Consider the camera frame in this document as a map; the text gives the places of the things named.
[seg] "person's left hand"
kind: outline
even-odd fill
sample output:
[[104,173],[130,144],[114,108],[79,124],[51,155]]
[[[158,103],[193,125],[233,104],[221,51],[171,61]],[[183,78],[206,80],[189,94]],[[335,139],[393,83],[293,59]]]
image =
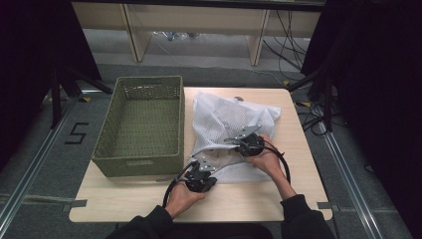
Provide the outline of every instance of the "person's left hand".
[[192,192],[187,188],[186,183],[181,181],[174,185],[171,190],[165,210],[171,218],[175,218],[189,209],[195,202],[204,198],[204,192]]

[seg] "metal rail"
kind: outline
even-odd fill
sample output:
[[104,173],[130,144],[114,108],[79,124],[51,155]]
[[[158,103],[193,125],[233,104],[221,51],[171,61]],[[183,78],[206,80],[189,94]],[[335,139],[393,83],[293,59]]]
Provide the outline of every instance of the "metal rail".
[[69,112],[75,106],[77,98],[69,98],[66,106],[63,109],[63,116],[61,120],[57,123],[56,127],[50,129],[49,134],[29,165],[28,169],[25,171],[24,176],[19,181],[15,190],[7,200],[5,206],[3,207],[0,213],[0,238],[3,238],[6,233],[7,228],[12,222],[16,212],[19,210],[19,207],[22,201],[25,198],[25,195],[28,193],[31,188],[32,183],[37,177],[38,173],[41,170],[46,158],[48,157],[51,149],[53,148],[58,135],[60,134],[63,125],[69,115]]
[[[316,112],[322,115],[322,110],[317,107]],[[319,127],[322,131],[325,131],[325,125],[320,122]],[[334,134],[331,131],[327,131],[325,134],[325,142],[328,145],[329,150],[334,158],[335,164],[337,165],[338,171],[344,181],[345,187],[350,195],[351,201],[356,209],[357,214],[360,217],[362,225],[368,235],[368,238],[382,239],[384,236],[379,229],[379,226],[369,208],[368,203],[360,191],[360,188],[354,179],[347,162],[341,153],[341,150],[335,140]]]

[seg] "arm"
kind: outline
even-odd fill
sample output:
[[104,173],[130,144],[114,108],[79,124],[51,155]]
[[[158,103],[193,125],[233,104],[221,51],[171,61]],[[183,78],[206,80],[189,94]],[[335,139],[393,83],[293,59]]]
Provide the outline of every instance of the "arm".
[[171,190],[167,206],[156,206],[146,217],[136,216],[129,223],[117,228],[106,239],[159,238],[173,225],[173,219],[205,198],[205,193],[191,192],[184,182]]
[[[266,134],[262,135],[262,138],[266,141],[266,146],[271,147],[267,143],[271,142],[270,138]],[[266,172],[276,183],[283,199],[281,204],[285,214],[285,220],[282,222],[283,238],[334,238],[323,219],[322,213],[311,210],[305,201],[305,197],[296,194],[287,181],[280,167],[280,161],[275,154],[264,149],[260,155],[249,157],[248,162]]]

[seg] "hand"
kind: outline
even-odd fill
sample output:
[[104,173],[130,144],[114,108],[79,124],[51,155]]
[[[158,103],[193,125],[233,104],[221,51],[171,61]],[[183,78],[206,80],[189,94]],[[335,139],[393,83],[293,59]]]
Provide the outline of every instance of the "hand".
[[178,182],[171,190],[165,210],[171,218],[175,218],[189,209],[195,202],[204,198],[205,193],[192,192],[187,188],[185,182]]
[[[270,137],[267,134],[262,134],[261,137],[265,141],[265,146],[273,148],[270,143]],[[259,155],[251,156],[246,159],[247,162],[253,163],[255,167],[266,172],[269,176],[273,177],[276,174],[284,175],[280,167],[279,158],[268,149],[264,149]]]
[[[265,141],[264,146],[277,150],[270,145],[271,140],[267,134],[263,134],[261,137]],[[276,183],[277,189],[279,190],[280,196],[282,196],[283,200],[296,195],[296,192],[289,184],[285,174],[282,171],[282,168],[280,167],[279,158],[273,152],[269,151],[268,149],[264,149],[259,155],[248,157],[246,161],[253,163],[254,166],[258,167],[259,169],[266,172],[269,176],[271,176],[274,183]]]

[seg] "person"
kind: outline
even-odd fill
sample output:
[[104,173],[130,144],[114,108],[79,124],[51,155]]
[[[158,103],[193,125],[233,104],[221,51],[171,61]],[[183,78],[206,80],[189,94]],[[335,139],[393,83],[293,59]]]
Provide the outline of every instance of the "person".
[[[261,135],[265,146],[272,147],[270,138]],[[296,194],[287,181],[277,156],[267,149],[259,155],[248,157],[247,161],[266,172],[276,183],[282,197],[285,220],[281,222],[283,239],[334,238],[323,219],[322,213],[311,210],[305,196]],[[271,232],[254,223],[177,223],[173,219],[188,210],[195,202],[205,198],[205,193],[190,191],[184,182],[177,183],[171,190],[165,208],[156,206],[147,216],[136,216],[127,224],[115,229],[106,239],[267,239]]]

